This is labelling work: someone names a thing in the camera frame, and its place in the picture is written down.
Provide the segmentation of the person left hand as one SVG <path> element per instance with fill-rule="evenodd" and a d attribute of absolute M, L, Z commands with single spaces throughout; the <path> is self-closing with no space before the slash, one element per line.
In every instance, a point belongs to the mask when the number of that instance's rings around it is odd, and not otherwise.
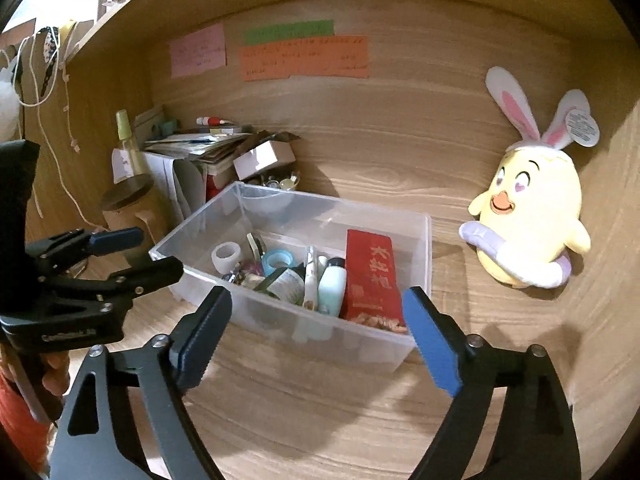
<path fill-rule="evenodd" d="M 70 355 L 66 352 L 21 354 L 1 345 L 1 411 L 56 412 L 70 386 Z"/>

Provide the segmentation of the orange sleeve forearm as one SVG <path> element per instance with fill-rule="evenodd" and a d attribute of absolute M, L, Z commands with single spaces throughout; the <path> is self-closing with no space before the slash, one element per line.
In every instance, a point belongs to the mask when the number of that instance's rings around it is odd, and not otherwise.
<path fill-rule="evenodd" d="M 49 467 L 50 427 L 32 418 L 5 366 L 1 367 L 1 425 L 26 462 L 44 476 Z"/>

